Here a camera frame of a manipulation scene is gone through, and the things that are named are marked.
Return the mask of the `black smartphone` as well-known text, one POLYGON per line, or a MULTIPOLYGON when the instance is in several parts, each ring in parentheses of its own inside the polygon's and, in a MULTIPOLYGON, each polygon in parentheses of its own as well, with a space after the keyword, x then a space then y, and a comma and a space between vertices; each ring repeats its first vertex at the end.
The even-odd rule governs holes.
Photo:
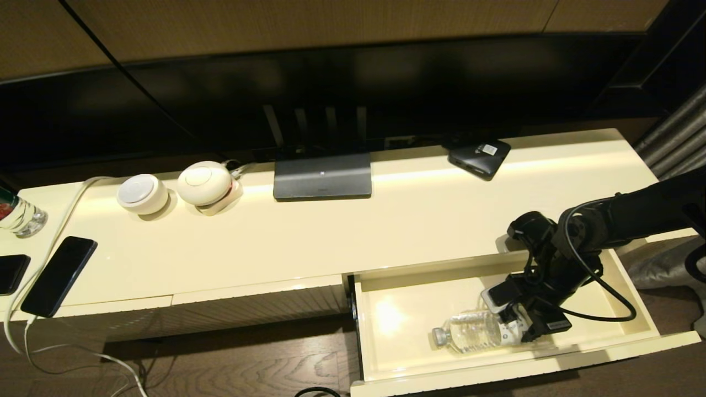
POLYGON ((30 261, 24 254, 0 256, 0 296, 11 296, 17 291, 30 261))

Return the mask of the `small white round speaker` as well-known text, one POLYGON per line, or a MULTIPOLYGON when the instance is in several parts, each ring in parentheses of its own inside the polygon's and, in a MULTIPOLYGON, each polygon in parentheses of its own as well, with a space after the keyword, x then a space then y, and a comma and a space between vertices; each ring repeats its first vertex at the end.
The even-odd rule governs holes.
POLYGON ((137 174, 126 179, 118 188, 116 200, 134 214, 154 214, 167 205, 168 189, 153 174, 137 174))

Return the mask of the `cream white low cabinet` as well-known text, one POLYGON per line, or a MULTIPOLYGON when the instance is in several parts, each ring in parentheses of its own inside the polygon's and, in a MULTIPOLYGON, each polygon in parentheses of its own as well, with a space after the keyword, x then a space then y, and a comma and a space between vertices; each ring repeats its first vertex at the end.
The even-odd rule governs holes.
POLYGON ((117 203, 121 179, 98 181, 62 233, 98 247, 56 317, 33 329, 125 341, 342 313, 349 274, 506 252, 505 231, 523 213, 557 219, 656 183, 616 129, 509 143, 492 181, 439 147, 376 153, 368 199, 277 202, 265 164, 214 216, 172 194, 141 218, 117 203))

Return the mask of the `white dock under dome device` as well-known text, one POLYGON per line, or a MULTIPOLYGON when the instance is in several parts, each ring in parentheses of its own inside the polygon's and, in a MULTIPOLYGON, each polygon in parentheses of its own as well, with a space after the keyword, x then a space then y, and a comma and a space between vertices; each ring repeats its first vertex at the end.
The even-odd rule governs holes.
POLYGON ((242 184, 238 180, 232 179, 230 188, 220 200, 208 205, 196 206, 196 210, 204 214, 204 216, 215 216, 224 211, 228 206, 237 203, 237 201, 242 198, 243 194, 244 189, 242 184))

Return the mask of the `wide cream drawer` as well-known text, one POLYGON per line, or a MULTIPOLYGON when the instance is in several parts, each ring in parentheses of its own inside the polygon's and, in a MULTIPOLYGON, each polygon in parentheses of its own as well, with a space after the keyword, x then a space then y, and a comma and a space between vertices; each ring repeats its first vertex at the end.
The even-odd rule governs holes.
POLYGON ((663 335, 615 251, 603 251, 603 279, 637 318, 603 323, 572 318, 572 329, 525 346, 476 354, 437 348, 431 330, 481 309, 481 292, 521 271, 526 251, 404 266, 355 277, 362 380, 352 397, 386 397, 560 372, 696 344, 695 331, 663 335))

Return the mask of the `grey router with antennas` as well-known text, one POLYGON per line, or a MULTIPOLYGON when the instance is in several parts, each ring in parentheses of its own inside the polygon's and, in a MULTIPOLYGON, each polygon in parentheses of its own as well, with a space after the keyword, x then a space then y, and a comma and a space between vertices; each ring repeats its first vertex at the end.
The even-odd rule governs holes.
POLYGON ((307 112, 295 108, 293 115, 303 142, 285 146, 282 127, 273 105, 263 105, 265 118, 279 151, 274 162, 273 198, 277 202, 370 199, 372 156, 365 142, 342 143, 336 108, 325 106, 325 146, 309 138, 307 112))

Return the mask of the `white dome shaped device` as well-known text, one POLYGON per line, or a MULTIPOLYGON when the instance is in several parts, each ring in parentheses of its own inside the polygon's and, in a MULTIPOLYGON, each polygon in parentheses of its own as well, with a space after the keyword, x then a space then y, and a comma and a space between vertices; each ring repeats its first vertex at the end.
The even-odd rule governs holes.
POLYGON ((177 179, 177 194, 194 206, 207 206, 223 199, 233 179, 224 165, 214 161, 197 162, 184 169, 177 179))

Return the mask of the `dark blue smartphone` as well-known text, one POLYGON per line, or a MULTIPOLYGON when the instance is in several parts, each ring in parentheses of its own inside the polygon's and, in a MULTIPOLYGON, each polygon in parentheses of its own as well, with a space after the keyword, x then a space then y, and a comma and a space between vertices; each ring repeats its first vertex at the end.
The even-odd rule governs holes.
POLYGON ((20 305, 22 312, 51 318, 98 247, 98 242, 69 236, 51 256, 20 305))

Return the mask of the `clear plastic water bottle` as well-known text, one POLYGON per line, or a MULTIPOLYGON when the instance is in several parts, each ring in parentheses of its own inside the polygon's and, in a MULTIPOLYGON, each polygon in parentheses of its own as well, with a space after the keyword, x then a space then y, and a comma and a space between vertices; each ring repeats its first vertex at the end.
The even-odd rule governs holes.
POLYGON ((466 311, 454 315, 443 326, 431 330, 435 347, 470 354, 522 344, 523 334, 512 334, 500 314, 489 310, 466 311))

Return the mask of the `glass bottle with red label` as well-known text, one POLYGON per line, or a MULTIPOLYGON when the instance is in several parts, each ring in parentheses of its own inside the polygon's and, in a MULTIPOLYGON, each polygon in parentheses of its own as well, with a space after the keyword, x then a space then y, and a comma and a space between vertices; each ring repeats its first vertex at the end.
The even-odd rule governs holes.
POLYGON ((47 220, 45 211, 0 187, 0 230, 27 238, 43 229, 47 220))

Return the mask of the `black box with white sticker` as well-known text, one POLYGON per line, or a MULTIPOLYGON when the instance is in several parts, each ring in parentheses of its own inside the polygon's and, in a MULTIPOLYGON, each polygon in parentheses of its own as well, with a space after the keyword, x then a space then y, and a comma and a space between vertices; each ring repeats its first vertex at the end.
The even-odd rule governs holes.
POLYGON ((509 155, 512 146, 500 140, 474 142, 452 148, 448 152, 451 165, 463 169, 477 178, 491 181, 509 155))

